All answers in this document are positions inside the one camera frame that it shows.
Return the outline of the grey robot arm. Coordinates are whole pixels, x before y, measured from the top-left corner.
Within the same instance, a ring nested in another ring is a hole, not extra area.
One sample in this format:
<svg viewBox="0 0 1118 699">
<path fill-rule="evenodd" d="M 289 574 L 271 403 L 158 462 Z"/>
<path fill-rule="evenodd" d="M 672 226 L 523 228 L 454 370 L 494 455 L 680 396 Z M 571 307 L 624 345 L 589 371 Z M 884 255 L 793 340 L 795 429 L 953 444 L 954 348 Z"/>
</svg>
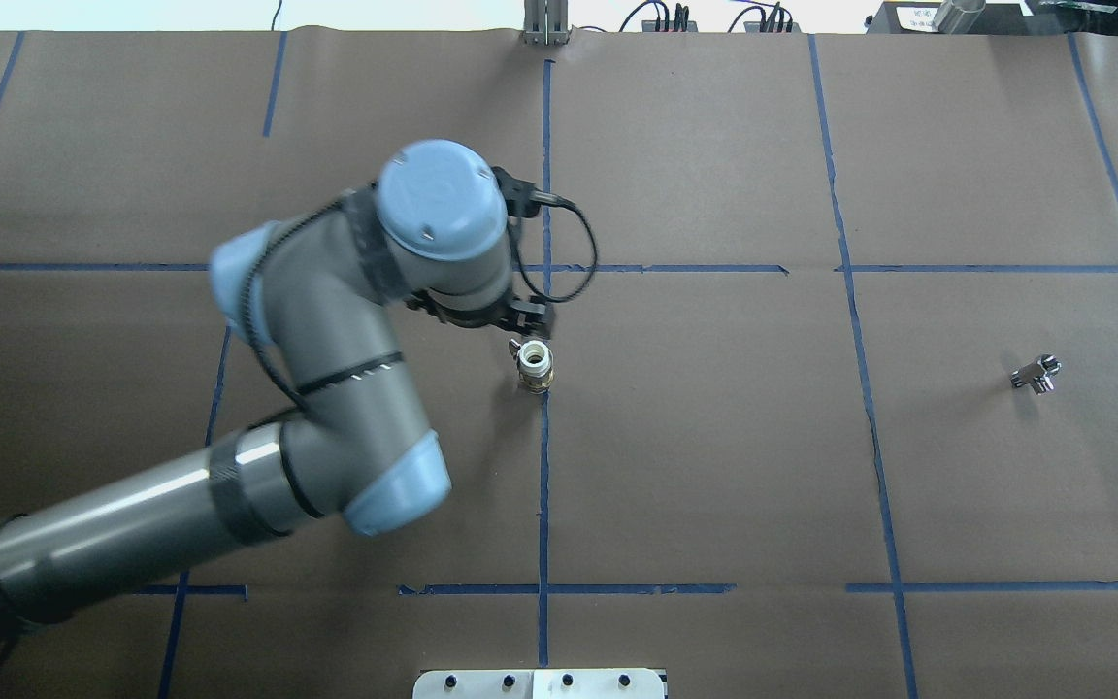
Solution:
<svg viewBox="0 0 1118 699">
<path fill-rule="evenodd" d="M 211 446 L 0 520 L 0 648 L 76 611 L 342 514 L 375 536 L 451 491 L 387 309 L 553 331 L 513 283 L 523 218 L 576 204 L 448 139 L 402 147 L 368 185 L 214 251 L 214 297 L 288 409 Z"/>
</svg>

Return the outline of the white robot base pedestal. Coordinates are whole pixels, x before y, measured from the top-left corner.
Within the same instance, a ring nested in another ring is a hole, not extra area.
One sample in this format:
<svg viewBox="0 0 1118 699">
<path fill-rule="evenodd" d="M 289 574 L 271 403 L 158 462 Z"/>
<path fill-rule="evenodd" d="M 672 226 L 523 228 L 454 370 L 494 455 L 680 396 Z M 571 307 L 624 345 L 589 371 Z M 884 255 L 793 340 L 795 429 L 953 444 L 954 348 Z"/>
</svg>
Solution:
<svg viewBox="0 0 1118 699">
<path fill-rule="evenodd" d="M 651 668 L 449 669 L 426 671 L 413 698 L 667 698 L 666 674 Z"/>
</svg>

